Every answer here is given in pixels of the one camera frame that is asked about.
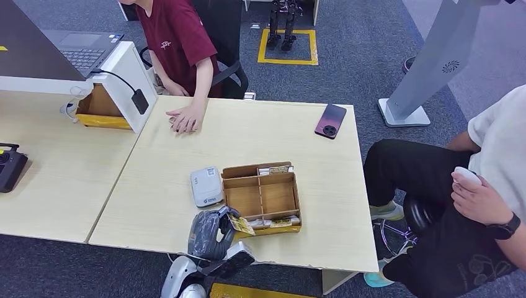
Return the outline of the person's right hand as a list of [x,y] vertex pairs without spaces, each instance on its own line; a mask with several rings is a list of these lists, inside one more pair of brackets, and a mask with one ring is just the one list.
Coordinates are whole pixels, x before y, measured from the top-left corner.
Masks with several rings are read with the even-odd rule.
[[170,79],[167,82],[163,83],[164,88],[172,96],[186,96],[189,97],[188,91],[181,85],[171,81]]

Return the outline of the person's left hand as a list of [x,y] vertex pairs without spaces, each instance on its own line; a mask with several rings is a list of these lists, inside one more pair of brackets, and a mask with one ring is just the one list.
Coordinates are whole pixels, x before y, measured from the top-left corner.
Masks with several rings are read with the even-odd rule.
[[513,218],[513,211],[482,176],[478,176],[480,184],[456,171],[452,172],[451,176],[451,198],[461,215],[484,225],[507,224]]
[[200,129],[206,112],[206,104],[192,103],[183,108],[167,111],[171,130],[175,133],[196,132]]

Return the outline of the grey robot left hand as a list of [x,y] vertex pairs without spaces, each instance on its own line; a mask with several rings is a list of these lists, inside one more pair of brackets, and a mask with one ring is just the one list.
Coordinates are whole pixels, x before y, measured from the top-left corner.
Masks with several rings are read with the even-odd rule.
[[230,215],[237,219],[240,216],[236,209],[228,206],[197,214],[190,228],[187,254],[209,261],[222,260],[235,233]]

